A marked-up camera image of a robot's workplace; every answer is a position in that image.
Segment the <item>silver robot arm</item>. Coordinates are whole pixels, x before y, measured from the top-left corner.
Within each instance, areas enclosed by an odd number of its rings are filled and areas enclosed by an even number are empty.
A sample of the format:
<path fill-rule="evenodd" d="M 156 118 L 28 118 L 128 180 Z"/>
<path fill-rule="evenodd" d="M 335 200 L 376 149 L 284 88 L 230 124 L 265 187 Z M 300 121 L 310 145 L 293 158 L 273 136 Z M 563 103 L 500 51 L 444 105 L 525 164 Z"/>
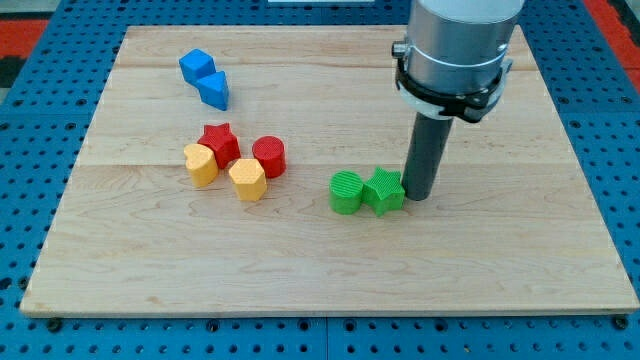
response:
<path fill-rule="evenodd" d="M 500 99 L 522 0 L 413 0 L 404 39 L 392 45 L 404 101 L 436 120 L 478 123 Z"/>

